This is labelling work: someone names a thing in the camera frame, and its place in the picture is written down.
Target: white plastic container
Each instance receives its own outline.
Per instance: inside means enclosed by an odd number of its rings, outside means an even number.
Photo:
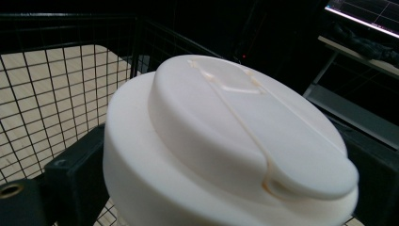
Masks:
[[[104,178],[131,226],[334,226],[359,176],[302,96],[223,59],[176,56],[112,97]]]

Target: dark background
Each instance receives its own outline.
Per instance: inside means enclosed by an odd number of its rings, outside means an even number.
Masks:
[[[328,0],[17,0],[2,1],[0,10],[3,13],[141,15],[175,30],[226,59],[265,73],[302,94],[332,54],[317,39],[332,22],[350,27],[363,38],[393,48],[399,46],[397,40],[325,11],[327,2]],[[345,70],[343,67],[332,68],[330,77],[326,76],[324,86],[343,91],[340,95],[399,125],[399,113],[394,110],[399,108],[398,80],[375,77],[373,72],[369,77],[359,76],[368,69],[345,58],[343,61]]]

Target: grid wall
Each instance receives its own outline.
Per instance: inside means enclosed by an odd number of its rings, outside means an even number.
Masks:
[[[222,57],[135,15],[0,15],[0,35],[0,185],[42,174],[105,123],[112,94],[130,78],[178,55]],[[95,225],[117,218],[109,200]]]

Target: metal wire grid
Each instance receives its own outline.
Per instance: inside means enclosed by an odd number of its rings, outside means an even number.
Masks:
[[[0,15],[0,27],[0,185],[42,174],[105,123],[112,94],[137,73],[182,54],[219,57],[135,15]],[[117,218],[109,200],[95,225]]]

